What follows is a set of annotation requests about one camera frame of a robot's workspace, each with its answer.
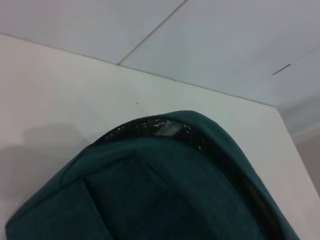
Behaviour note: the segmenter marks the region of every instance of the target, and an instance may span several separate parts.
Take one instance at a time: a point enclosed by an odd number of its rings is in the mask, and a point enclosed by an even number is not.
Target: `teal backpack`
[[[86,147],[8,221],[8,240],[298,240],[249,161],[193,112]]]

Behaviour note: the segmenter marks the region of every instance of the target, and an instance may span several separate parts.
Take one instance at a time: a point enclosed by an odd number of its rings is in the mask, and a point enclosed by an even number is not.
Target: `green fabric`
[[[297,240],[232,138],[192,111],[162,117],[205,133],[263,193],[285,239]],[[90,145],[30,198],[6,225],[8,240],[266,239],[228,179],[208,158],[170,138]]]

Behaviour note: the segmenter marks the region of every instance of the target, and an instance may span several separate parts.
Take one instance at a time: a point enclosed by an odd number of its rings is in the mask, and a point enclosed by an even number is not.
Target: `backpack top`
[[[82,150],[8,221],[8,240],[298,240],[234,140],[177,111]]]

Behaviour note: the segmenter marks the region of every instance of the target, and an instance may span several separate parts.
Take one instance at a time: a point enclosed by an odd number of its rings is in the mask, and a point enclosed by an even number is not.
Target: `ceiling seam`
[[[121,59],[121,61],[117,64],[117,66],[120,66],[120,64],[128,57],[130,56],[141,44],[143,44],[155,31],[158,30],[178,9],[180,9],[188,0],[184,0],[175,10],[172,11],[172,13],[169,14],[155,29],[152,30],[137,46],[135,46],[124,58]]]
[[[47,47],[47,48],[63,51],[63,52],[69,53],[69,54],[75,54],[75,55],[83,56],[83,57],[86,57],[86,58],[98,60],[98,61],[101,61],[101,62],[105,62],[107,64],[117,65],[116,63],[111,62],[111,61],[106,61],[106,60],[99,59],[99,58],[96,58],[96,57],[93,57],[93,56],[88,56],[88,55],[81,54],[81,53],[78,53],[78,52],[69,51],[69,50],[66,50],[66,49],[63,49],[63,48],[59,48],[59,47],[56,47],[56,46],[46,45],[46,44],[39,43],[39,42],[30,40],[30,39],[27,39],[27,38],[14,36],[14,35],[11,35],[11,34],[8,34],[8,33],[0,32],[0,35],[7,36],[7,37],[10,37],[10,38],[14,38],[14,39],[19,39],[19,40],[26,41],[26,42],[33,43],[33,44],[37,44],[37,45],[41,45],[41,46],[44,46],[44,47]]]

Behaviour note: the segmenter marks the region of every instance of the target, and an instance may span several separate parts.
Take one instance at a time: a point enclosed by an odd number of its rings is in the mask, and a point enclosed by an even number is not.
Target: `ceiling panel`
[[[119,63],[183,0],[0,0],[0,33]]]
[[[189,0],[120,65],[279,106],[273,73],[320,44],[319,12],[315,0]]]

